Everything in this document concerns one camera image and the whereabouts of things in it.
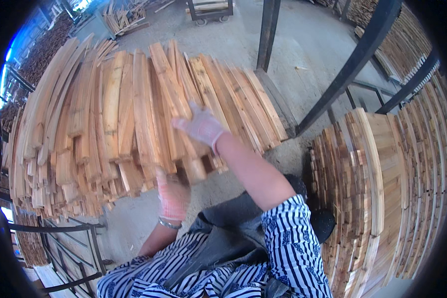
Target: gray floor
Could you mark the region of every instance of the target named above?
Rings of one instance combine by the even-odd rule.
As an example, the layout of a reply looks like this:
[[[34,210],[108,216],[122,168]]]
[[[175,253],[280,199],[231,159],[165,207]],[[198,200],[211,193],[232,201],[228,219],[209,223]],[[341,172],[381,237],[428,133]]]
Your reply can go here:
[[[119,50],[140,48],[149,54],[150,44],[176,39],[179,49],[189,56],[202,52],[236,66],[254,69],[262,6],[262,0],[237,0],[234,15],[227,23],[211,21],[204,27],[197,27],[185,14],[185,1],[181,0],[158,14],[149,11],[150,27],[119,38]],[[282,0],[268,74],[286,98],[298,122],[320,98],[354,50],[353,30],[353,27],[340,22],[329,9],[303,0]],[[363,68],[357,79],[396,91],[371,63]],[[380,107],[374,92],[354,86],[350,88],[357,105],[364,100],[369,112]],[[336,118],[351,110],[345,94],[332,105],[332,109]],[[265,158],[283,173],[300,175],[306,148],[329,124],[325,113],[302,136],[267,152]],[[231,172],[213,174],[194,186],[191,208],[181,234],[200,210],[229,200],[242,191]],[[106,210],[99,219],[107,225],[107,230],[99,236],[103,257],[119,265],[136,256],[157,222],[158,207],[157,192],[149,191],[139,198],[120,199],[112,211]],[[96,219],[81,220],[97,222]],[[390,296],[402,295],[409,284],[410,281],[392,282],[388,287]]]

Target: blue and white striped shirt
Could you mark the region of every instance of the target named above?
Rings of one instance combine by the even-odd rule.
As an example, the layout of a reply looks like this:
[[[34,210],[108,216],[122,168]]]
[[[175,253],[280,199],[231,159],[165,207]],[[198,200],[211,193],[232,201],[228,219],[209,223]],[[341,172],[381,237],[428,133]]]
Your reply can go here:
[[[310,225],[310,210],[301,195],[289,198],[261,216],[269,262],[225,265],[201,270],[172,289],[162,284],[191,260],[208,234],[186,234],[153,258],[137,257],[109,271],[98,282],[101,298],[121,297],[262,297],[268,279],[289,286],[291,297],[328,297],[318,239]]]

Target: pink glove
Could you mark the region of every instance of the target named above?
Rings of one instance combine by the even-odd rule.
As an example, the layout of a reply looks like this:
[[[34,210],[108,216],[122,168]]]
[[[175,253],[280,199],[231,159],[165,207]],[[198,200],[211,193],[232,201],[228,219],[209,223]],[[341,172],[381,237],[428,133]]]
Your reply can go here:
[[[212,115],[212,112],[204,107],[201,109],[196,103],[189,102],[192,110],[192,120],[183,118],[172,119],[172,125],[175,128],[185,131],[193,139],[207,144],[218,155],[215,143],[218,138],[226,132],[220,125],[220,122]]]
[[[191,203],[190,188],[177,179],[167,179],[161,168],[156,168],[157,189],[161,200],[161,218],[184,221]]]

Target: cart wheel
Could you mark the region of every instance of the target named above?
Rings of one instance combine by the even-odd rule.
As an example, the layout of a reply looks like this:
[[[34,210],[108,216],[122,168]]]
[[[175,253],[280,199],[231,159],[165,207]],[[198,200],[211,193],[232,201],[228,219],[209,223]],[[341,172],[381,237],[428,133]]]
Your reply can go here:
[[[226,23],[226,22],[228,22],[228,20],[229,20],[229,16],[221,16],[220,18],[219,18],[219,21],[221,22],[221,23]]]
[[[206,19],[200,19],[200,20],[196,20],[195,23],[197,24],[197,26],[202,27],[202,26],[205,26],[207,24],[207,20]]]

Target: hand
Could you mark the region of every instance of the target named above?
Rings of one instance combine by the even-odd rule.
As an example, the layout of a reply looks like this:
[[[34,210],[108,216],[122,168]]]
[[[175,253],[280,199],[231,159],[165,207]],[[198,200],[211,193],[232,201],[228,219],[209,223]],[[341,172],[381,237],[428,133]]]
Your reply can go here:
[[[208,108],[204,107],[204,109],[201,109],[194,102],[189,102],[189,106],[193,114],[192,120],[174,118],[172,119],[172,125],[175,128],[185,131],[195,140],[207,144],[215,154],[218,154],[215,144],[226,130],[220,125],[220,122],[212,115]]]
[[[167,177],[164,170],[156,168],[157,189],[161,200],[161,218],[184,221],[191,202],[191,191],[177,178]]]

